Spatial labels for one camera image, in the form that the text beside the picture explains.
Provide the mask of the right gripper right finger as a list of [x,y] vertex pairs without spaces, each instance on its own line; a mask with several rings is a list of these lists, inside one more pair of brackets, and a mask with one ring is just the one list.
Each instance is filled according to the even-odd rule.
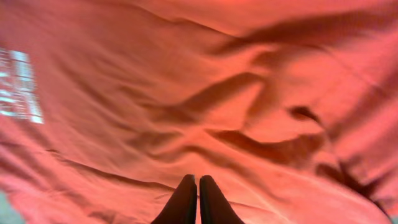
[[210,175],[200,179],[200,215],[202,224],[244,224]]

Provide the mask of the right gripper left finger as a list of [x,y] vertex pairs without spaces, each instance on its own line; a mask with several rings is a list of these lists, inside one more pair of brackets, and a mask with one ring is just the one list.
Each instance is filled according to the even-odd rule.
[[187,174],[151,224],[196,224],[196,215],[197,185],[195,176]]

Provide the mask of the orange FRAM t-shirt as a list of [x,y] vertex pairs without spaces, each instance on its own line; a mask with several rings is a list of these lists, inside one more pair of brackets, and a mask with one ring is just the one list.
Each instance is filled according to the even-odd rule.
[[2,1],[1,222],[397,221],[396,1]]

